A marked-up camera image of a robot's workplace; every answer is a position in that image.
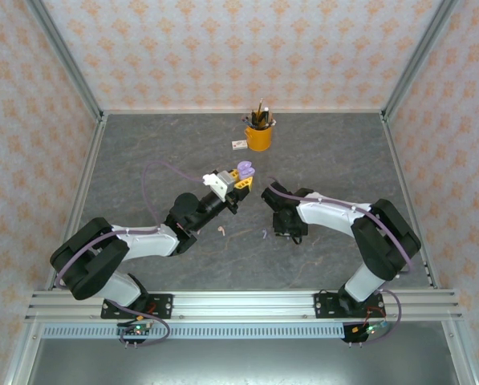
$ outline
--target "patterned wallpaper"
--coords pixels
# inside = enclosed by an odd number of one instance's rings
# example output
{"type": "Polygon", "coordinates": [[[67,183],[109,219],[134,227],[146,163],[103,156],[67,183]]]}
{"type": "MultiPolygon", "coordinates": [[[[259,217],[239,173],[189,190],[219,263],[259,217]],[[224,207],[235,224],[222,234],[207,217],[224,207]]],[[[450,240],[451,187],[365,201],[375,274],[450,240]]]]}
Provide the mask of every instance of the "patterned wallpaper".
{"type": "Polygon", "coordinates": [[[0,0],[0,383],[46,283],[94,122],[23,0],[0,0]]]}
{"type": "Polygon", "coordinates": [[[103,109],[381,109],[440,0],[46,0],[103,109]]]}
{"type": "Polygon", "coordinates": [[[479,358],[479,0],[460,0],[392,130],[440,283],[460,290],[479,358]]]}

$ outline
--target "black mounting bracket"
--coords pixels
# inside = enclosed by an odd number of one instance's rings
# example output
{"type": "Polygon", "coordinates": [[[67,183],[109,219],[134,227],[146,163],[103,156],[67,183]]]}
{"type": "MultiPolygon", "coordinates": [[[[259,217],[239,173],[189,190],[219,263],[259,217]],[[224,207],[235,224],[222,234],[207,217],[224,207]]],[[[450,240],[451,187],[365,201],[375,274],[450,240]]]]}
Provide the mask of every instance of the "black mounting bracket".
{"type": "MultiPolygon", "coordinates": [[[[341,298],[337,293],[320,291],[314,294],[314,311],[316,318],[366,318],[369,307],[380,308],[385,313],[384,297],[382,294],[372,294],[366,301],[355,309],[347,310],[341,306],[341,298]]],[[[382,317],[375,314],[373,318],[382,317]]]]}
{"type": "MultiPolygon", "coordinates": [[[[172,317],[173,294],[148,294],[145,303],[145,308],[138,310],[139,312],[155,315],[162,319],[170,319],[172,317]]],[[[134,319],[136,316],[118,309],[104,299],[100,317],[102,319],[134,319]]]]}

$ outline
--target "purple object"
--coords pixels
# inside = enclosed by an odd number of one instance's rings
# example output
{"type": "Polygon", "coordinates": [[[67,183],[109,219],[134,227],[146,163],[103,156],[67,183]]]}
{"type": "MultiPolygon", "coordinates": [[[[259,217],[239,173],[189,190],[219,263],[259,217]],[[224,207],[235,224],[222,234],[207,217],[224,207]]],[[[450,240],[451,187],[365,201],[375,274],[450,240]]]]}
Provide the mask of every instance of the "purple object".
{"type": "Polygon", "coordinates": [[[244,180],[250,178],[255,174],[255,168],[251,167],[252,162],[248,160],[243,160],[237,165],[237,171],[239,172],[239,180],[244,180]]]}

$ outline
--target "eraser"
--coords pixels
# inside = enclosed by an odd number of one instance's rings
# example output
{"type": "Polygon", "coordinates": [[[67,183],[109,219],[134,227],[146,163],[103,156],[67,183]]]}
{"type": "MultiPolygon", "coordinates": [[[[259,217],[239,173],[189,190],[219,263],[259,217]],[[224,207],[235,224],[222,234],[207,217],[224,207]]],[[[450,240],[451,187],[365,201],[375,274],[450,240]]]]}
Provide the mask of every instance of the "eraser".
{"type": "Polygon", "coordinates": [[[248,144],[246,140],[233,140],[232,141],[232,149],[233,150],[244,150],[248,148],[248,144]]]}

